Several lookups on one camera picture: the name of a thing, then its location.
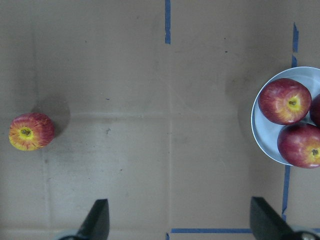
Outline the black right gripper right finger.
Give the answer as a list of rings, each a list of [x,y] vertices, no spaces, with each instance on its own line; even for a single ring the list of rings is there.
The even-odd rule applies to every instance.
[[[249,226],[256,240],[318,240],[310,230],[294,230],[263,197],[250,200]]]

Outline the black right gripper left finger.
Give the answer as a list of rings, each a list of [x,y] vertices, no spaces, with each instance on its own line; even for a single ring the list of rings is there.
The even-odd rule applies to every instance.
[[[59,240],[107,240],[110,233],[109,202],[97,199],[76,233],[64,234]]]

